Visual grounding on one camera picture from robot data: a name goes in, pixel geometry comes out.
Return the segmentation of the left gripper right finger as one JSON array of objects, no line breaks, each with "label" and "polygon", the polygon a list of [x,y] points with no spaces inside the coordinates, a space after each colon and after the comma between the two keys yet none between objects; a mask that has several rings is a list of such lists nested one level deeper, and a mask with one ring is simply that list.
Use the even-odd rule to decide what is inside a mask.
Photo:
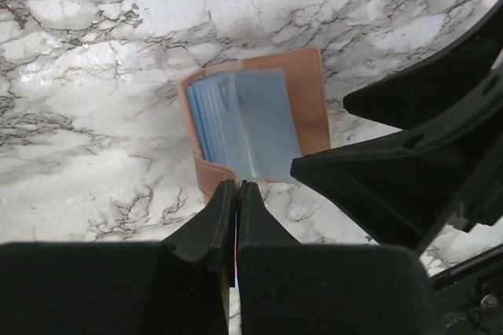
[{"label": "left gripper right finger", "polygon": [[240,188],[237,277],[244,334],[440,334],[417,255],[379,245],[298,242]]}]

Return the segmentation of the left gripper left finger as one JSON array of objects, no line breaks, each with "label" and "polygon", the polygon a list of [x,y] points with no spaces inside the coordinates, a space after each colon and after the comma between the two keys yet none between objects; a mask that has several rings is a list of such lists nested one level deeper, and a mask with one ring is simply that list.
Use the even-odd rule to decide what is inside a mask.
[{"label": "left gripper left finger", "polygon": [[4,334],[226,334],[237,186],[161,241],[1,247]]}]

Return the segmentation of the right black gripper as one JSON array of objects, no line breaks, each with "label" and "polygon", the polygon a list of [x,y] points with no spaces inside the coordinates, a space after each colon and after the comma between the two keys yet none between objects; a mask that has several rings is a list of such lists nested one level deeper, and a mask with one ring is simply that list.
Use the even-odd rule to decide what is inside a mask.
[{"label": "right black gripper", "polygon": [[502,332],[502,180],[469,198],[436,190],[420,206],[420,257],[447,334]]}]

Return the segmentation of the tan leather card holder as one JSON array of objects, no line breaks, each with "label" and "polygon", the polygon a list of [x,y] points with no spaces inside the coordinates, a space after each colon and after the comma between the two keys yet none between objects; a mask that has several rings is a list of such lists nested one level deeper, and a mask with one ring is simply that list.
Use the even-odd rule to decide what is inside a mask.
[{"label": "tan leather card holder", "polygon": [[216,72],[265,68],[280,68],[285,74],[293,122],[302,155],[331,148],[321,52],[317,47],[304,47],[260,57],[227,61],[195,71],[178,83],[177,90],[185,125],[192,142],[197,183],[205,202],[209,202],[221,181],[232,179],[240,183],[241,178],[233,169],[204,159],[186,88],[198,79]]}]

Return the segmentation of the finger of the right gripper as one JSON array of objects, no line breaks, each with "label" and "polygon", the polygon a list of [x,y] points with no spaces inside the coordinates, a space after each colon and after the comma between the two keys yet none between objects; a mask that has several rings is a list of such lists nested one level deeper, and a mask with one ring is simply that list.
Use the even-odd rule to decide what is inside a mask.
[{"label": "finger of the right gripper", "polygon": [[399,132],[292,162],[291,175],[374,240],[425,250],[445,224],[469,232],[502,213],[502,133]]},{"label": "finger of the right gripper", "polygon": [[343,99],[352,115],[408,130],[460,101],[489,73],[502,49],[502,9],[493,8],[430,57]]}]

